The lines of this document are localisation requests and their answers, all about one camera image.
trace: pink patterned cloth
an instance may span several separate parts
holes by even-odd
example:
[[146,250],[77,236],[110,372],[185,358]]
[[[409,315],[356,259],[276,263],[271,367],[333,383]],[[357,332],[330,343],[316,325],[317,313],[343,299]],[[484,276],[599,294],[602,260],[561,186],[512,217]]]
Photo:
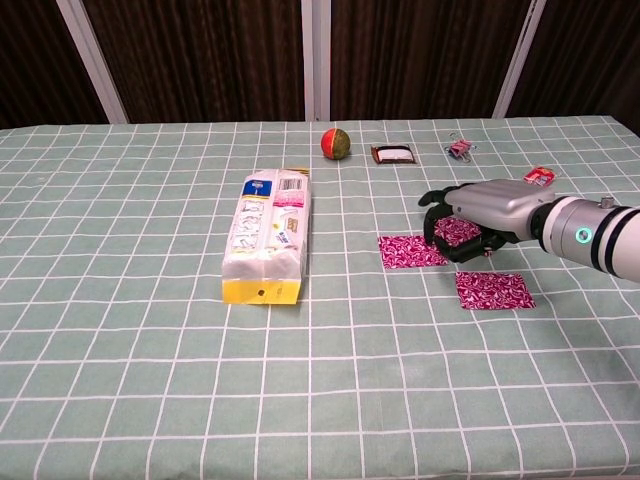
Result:
[[452,247],[457,247],[467,240],[480,235],[480,228],[467,220],[456,217],[441,218],[436,223],[435,234]]
[[457,272],[456,286],[462,308],[470,310],[508,310],[535,308],[522,275]]
[[384,268],[415,268],[446,265],[434,246],[427,246],[422,235],[379,237]]

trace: dark curtain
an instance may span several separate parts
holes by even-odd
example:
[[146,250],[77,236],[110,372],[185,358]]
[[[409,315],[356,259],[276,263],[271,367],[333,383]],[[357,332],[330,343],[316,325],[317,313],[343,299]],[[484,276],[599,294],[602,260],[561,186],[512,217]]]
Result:
[[333,0],[331,116],[487,117],[529,0]]
[[0,18],[0,128],[107,122],[55,0],[2,0]]
[[547,1],[508,115],[588,114],[640,134],[638,1]]
[[130,121],[303,120],[300,0],[85,0]]

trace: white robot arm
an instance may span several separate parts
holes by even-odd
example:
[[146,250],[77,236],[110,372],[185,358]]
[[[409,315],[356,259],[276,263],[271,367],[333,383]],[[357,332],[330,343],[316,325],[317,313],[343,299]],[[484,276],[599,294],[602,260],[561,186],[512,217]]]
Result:
[[[505,243],[537,240],[547,253],[640,282],[640,209],[557,197],[549,188],[519,180],[489,180],[427,192],[425,241],[454,262],[495,251]],[[438,219],[454,215],[480,227],[480,236],[457,247],[434,235]]]

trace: yellow label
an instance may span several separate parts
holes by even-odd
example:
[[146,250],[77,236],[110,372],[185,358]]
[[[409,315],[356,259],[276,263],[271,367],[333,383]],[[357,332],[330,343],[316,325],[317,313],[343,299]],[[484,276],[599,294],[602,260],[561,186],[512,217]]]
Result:
[[222,301],[233,304],[294,305],[300,282],[294,280],[229,280],[222,282]]
[[292,167],[292,168],[287,168],[286,170],[291,170],[292,172],[298,172],[307,177],[309,176],[309,169],[306,167]]

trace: paper towel pack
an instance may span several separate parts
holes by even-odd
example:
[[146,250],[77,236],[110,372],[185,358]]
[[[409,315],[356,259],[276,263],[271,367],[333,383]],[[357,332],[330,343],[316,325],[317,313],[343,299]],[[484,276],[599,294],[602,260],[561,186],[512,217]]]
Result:
[[222,261],[225,303],[295,304],[306,272],[311,188],[294,170],[244,182]]

